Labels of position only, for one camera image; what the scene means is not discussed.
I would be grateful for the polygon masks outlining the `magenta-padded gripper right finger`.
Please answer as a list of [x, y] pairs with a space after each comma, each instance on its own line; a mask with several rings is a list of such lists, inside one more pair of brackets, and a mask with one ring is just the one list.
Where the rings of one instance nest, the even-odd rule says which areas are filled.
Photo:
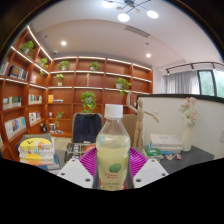
[[156, 159], [147, 159], [134, 148], [129, 150], [128, 186], [136, 189], [168, 176]]

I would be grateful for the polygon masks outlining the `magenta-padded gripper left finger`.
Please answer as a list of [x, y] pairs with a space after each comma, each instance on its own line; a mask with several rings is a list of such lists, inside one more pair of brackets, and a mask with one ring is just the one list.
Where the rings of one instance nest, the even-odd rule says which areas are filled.
[[97, 149], [93, 148], [79, 159], [71, 158], [58, 176], [83, 188], [93, 188], [97, 171]]

